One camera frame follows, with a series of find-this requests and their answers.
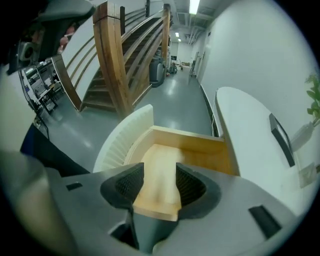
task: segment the floor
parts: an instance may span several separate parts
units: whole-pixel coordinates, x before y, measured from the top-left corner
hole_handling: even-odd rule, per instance
[[[64,95],[51,115],[43,113],[51,142],[76,163],[92,172],[108,135],[118,124],[116,113],[85,108],[77,112]],[[152,104],[154,124],[187,132],[211,135],[211,122],[196,79],[185,68],[152,88],[136,106]]]

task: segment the white curved wall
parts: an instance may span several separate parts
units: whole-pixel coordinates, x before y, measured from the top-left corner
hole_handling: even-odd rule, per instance
[[[227,86],[263,103],[290,137],[312,120],[307,114],[312,100],[305,80],[317,62],[302,33],[275,2],[234,2],[217,17],[210,37],[206,45],[210,54],[200,83],[212,108],[217,88]],[[302,168],[320,163],[319,141],[320,126],[298,151]],[[305,188],[306,197],[313,186]]]

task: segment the trash bin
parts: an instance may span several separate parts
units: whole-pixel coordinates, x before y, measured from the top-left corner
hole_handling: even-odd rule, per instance
[[[149,80],[152,87],[158,87],[165,80],[165,59],[162,57],[154,57],[149,65]]]

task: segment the wooden board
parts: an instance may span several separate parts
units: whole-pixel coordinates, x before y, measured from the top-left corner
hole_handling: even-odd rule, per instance
[[[144,183],[134,212],[167,221],[177,221],[181,208],[176,163],[237,175],[230,168],[222,138],[155,125],[134,142],[123,164],[140,162],[144,163]]]
[[[153,144],[142,158],[144,183],[134,201],[135,213],[177,221],[181,200],[176,186],[176,162],[183,158],[175,147]]]

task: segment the black mesh pad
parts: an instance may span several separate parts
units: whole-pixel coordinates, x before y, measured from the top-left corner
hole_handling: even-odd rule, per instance
[[[203,218],[219,203],[220,187],[206,176],[177,163],[175,178],[182,206],[179,220]]]
[[[100,192],[113,207],[131,211],[143,184],[144,164],[138,163],[103,182]]]

